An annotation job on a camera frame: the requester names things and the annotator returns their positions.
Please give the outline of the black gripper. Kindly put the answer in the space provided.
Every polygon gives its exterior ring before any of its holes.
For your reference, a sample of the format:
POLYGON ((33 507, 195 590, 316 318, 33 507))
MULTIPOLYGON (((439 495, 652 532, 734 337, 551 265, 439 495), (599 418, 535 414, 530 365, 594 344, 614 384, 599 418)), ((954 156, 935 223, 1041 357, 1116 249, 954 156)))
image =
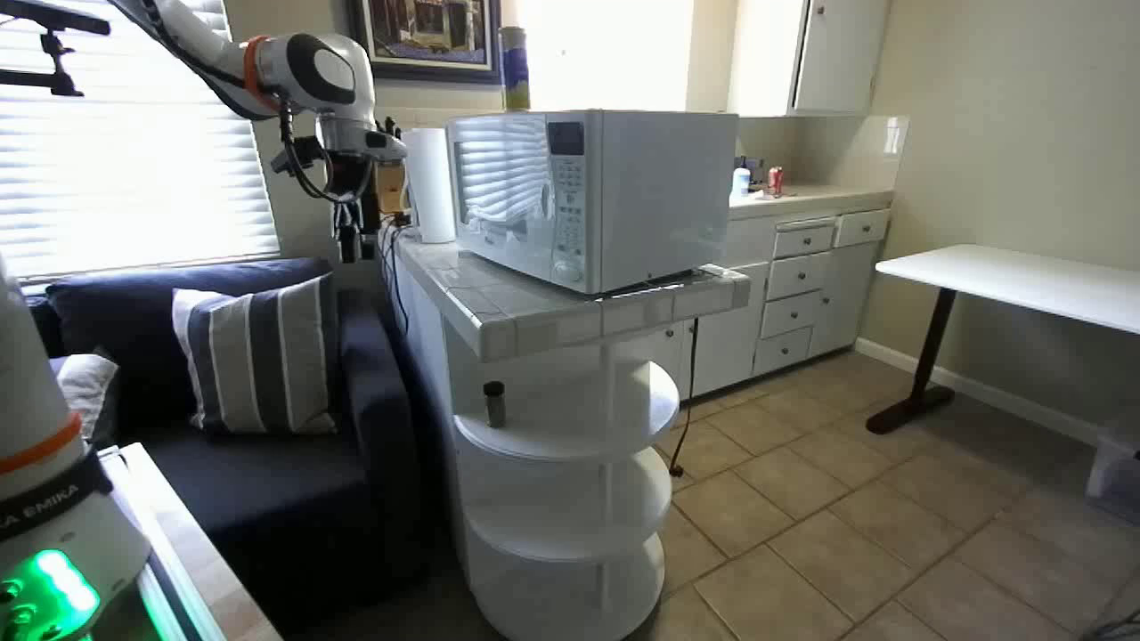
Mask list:
POLYGON ((379 253, 376 171, 361 156, 327 156, 332 235, 344 257, 379 253))

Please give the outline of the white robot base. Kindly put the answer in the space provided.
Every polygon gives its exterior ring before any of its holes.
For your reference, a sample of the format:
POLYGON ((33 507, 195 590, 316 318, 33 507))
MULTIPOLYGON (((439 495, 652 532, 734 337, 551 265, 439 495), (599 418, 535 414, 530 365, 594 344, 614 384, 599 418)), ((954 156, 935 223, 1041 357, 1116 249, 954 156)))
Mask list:
POLYGON ((0 641, 85 639, 145 557, 0 267, 0 641))

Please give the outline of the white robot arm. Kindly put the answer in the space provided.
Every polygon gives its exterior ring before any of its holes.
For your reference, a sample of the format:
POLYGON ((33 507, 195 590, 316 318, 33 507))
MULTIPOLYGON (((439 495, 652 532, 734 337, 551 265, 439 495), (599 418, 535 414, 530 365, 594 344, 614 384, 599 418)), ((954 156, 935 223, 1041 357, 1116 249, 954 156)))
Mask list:
POLYGON ((245 121, 278 121, 274 171, 332 207, 339 261, 379 257, 379 207, 370 177, 399 169, 407 146, 376 111, 367 49, 348 37, 251 37, 236 44, 183 0, 111 0, 155 44, 195 71, 209 92, 245 121))

